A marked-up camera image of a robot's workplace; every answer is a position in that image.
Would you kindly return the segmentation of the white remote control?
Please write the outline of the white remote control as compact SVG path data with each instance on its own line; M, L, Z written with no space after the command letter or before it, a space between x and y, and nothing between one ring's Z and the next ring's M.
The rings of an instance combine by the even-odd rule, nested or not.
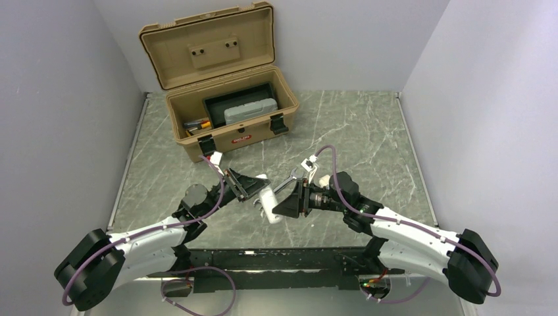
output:
M278 205L278 201L270 184L258 192L257 199L254 201L253 205L255 207L260 207L261 216L265 217L270 224L278 224L284 218L282 215L275 215L272 212L272 210Z

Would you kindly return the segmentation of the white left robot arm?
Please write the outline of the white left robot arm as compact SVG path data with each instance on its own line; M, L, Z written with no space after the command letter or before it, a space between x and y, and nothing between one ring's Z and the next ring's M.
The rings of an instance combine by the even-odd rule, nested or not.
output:
M64 290L63 305L87 311L137 278L159 272L183 275L191 265L186 243L207 228L204 219L231 201L252 198L270 183L263 175L246 176L232 169L218 178L210 189L191 185L177 210L160 222L128 232L98 228L87 233L54 271Z

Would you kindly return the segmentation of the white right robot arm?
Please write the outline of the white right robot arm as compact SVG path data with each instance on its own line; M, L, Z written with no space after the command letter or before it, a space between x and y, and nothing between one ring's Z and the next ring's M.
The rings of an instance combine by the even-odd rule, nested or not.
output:
M338 172L320 187L298 180L292 193L272 208L284 217L307 216L313 209L342 213L344 223L371 236L362 254L370 273L400 269L435 279L460 298L483 304L499 267L489 247L475 231L461 233L434 228L408 219L360 193L346 172Z

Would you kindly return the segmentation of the white pipe elbow fitting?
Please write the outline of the white pipe elbow fitting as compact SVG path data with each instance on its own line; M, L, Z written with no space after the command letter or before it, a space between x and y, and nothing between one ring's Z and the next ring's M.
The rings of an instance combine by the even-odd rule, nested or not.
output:
M320 188L329 189L330 187L330 175L324 175L318 179L318 186Z

